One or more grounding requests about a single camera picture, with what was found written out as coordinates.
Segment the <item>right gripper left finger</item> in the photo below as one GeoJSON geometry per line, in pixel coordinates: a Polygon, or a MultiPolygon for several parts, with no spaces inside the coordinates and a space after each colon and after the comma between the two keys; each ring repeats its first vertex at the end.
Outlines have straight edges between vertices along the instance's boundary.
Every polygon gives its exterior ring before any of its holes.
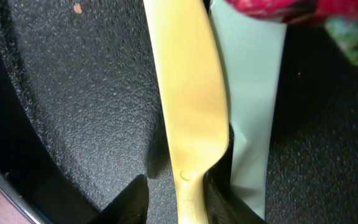
{"type": "Polygon", "coordinates": [[[90,224],[146,224],[149,187],[138,175],[90,224]]]}

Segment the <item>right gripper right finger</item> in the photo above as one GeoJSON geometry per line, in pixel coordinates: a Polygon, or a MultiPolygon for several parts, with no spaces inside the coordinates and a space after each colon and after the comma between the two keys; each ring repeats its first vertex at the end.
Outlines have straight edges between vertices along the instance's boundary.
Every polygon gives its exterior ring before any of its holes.
{"type": "Polygon", "coordinates": [[[234,131],[222,158],[204,175],[204,202],[209,224],[266,224],[230,188],[234,131]]]}

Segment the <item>yellow spoon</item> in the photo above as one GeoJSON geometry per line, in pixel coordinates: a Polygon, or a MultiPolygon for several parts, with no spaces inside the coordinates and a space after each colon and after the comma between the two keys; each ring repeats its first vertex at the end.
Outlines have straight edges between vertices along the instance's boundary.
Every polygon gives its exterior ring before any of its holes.
{"type": "Polygon", "coordinates": [[[145,0],[179,223],[207,223],[203,177],[227,151],[224,77],[201,0],[145,0]]]}

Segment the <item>mint green spoon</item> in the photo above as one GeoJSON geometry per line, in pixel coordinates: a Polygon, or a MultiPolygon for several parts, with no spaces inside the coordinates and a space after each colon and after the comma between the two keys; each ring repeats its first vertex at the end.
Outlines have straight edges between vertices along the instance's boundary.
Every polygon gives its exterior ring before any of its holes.
{"type": "Polygon", "coordinates": [[[247,17],[223,0],[211,1],[210,19],[227,76],[234,131],[230,186],[264,218],[270,137],[287,27],[247,17]]]}

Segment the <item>red candy wrapper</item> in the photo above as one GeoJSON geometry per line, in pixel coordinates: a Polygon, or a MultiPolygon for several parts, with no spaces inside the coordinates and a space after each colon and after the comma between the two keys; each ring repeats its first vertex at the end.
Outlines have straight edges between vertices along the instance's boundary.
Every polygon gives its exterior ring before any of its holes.
{"type": "Polygon", "coordinates": [[[227,0],[255,19],[323,27],[348,61],[358,66],[358,0],[227,0]]]}

